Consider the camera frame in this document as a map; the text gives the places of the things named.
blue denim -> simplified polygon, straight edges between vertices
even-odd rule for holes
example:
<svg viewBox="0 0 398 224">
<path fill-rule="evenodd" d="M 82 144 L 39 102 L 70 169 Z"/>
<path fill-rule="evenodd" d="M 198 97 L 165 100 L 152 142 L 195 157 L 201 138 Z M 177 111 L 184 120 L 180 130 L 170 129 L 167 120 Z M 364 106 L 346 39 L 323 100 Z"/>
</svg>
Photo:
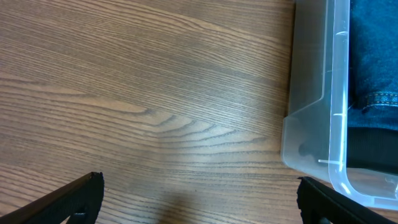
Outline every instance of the blue denim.
<svg viewBox="0 0 398 224">
<path fill-rule="evenodd" d="M 398 1 L 352 0 L 349 127 L 398 131 Z"/>
</svg>

clear plastic container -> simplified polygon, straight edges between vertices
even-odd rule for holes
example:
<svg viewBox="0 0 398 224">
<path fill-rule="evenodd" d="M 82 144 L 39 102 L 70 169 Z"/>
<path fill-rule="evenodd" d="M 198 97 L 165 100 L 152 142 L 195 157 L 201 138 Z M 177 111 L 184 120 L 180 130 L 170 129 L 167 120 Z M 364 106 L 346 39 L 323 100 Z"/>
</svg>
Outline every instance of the clear plastic container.
<svg viewBox="0 0 398 224">
<path fill-rule="evenodd" d="M 354 201 L 398 210 L 398 176 L 346 167 L 349 0 L 297 0 L 282 160 Z"/>
</svg>

wooden surface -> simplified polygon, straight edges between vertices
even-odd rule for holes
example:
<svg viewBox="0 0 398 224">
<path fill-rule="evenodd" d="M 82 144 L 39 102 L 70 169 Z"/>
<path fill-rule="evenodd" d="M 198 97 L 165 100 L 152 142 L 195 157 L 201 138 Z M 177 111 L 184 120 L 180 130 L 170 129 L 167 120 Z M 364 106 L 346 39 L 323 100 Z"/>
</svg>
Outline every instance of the wooden surface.
<svg viewBox="0 0 398 224">
<path fill-rule="evenodd" d="M 291 0 L 1 0 L 0 215 L 101 171 L 98 223 L 300 223 L 280 161 L 293 16 Z"/>
</svg>

wooden table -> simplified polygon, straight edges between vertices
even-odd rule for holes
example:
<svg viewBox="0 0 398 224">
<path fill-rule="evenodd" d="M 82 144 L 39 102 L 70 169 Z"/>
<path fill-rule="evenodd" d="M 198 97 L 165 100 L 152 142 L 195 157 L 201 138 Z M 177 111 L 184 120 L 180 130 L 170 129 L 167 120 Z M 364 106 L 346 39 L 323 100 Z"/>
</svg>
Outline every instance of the wooden table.
<svg viewBox="0 0 398 224">
<path fill-rule="evenodd" d="M 291 0 L 2 0 L 0 215 L 101 171 L 98 223 L 300 223 L 280 160 L 293 18 Z"/>
</svg>

